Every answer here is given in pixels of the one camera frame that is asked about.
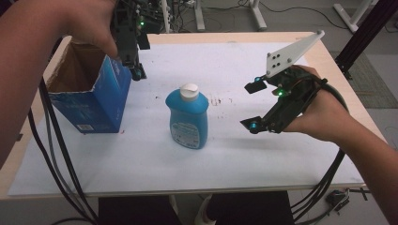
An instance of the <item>cardboard box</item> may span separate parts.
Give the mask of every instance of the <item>cardboard box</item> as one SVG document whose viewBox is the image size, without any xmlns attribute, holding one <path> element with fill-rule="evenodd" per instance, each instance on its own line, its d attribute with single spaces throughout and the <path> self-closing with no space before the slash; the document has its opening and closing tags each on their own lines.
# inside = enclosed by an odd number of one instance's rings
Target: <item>cardboard box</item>
<svg viewBox="0 0 398 225">
<path fill-rule="evenodd" d="M 117 133 L 130 70 L 103 51 L 71 42 L 47 81 L 53 105 L 82 133 Z"/>
</svg>

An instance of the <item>forearm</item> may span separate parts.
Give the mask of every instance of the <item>forearm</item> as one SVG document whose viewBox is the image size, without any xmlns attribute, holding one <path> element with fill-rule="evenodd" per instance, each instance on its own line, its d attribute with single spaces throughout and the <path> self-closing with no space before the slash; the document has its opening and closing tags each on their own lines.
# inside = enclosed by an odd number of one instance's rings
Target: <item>forearm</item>
<svg viewBox="0 0 398 225">
<path fill-rule="evenodd" d="M 398 153 L 357 121 L 337 144 L 347 153 L 390 224 L 398 224 Z"/>
<path fill-rule="evenodd" d="M 22 0 L 0 20 L 0 165 L 6 160 L 29 111 L 56 40 L 62 14 L 51 1 Z"/>
</svg>

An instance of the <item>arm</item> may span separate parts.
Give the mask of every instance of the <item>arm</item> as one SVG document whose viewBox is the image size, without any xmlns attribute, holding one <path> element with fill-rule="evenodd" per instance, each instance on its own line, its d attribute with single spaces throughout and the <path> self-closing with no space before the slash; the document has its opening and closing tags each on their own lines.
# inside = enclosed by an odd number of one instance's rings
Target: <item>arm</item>
<svg viewBox="0 0 398 225">
<path fill-rule="evenodd" d="M 117 56 L 115 0 L 20 0 L 0 17 L 0 168 L 32 104 L 56 40 L 64 35 Z"/>
<path fill-rule="evenodd" d="M 305 67 L 316 74 L 313 68 Z M 390 224 L 398 224 L 398 153 L 364 127 L 334 96 L 321 90 L 287 132 L 334 142 L 351 158 Z"/>
</svg>

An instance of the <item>blue liquid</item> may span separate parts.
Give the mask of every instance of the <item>blue liquid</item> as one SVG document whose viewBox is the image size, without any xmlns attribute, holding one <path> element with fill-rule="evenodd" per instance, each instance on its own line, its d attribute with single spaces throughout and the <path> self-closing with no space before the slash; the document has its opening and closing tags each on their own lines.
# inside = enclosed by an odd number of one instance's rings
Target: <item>blue liquid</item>
<svg viewBox="0 0 398 225">
<path fill-rule="evenodd" d="M 179 89 L 166 99 L 170 108 L 170 132 L 173 139 L 188 148 L 200 149 L 207 141 L 207 98 L 199 93 L 194 101 L 184 101 Z"/>
</svg>

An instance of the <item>white bottle cap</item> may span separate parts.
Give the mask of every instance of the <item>white bottle cap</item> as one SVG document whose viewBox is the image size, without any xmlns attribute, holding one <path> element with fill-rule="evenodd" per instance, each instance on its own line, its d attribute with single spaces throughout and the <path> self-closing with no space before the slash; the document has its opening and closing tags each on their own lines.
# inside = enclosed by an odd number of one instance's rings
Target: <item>white bottle cap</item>
<svg viewBox="0 0 398 225">
<path fill-rule="evenodd" d="M 184 101 L 194 101 L 198 98 L 199 87 L 189 82 L 179 88 L 179 93 Z"/>
</svg>

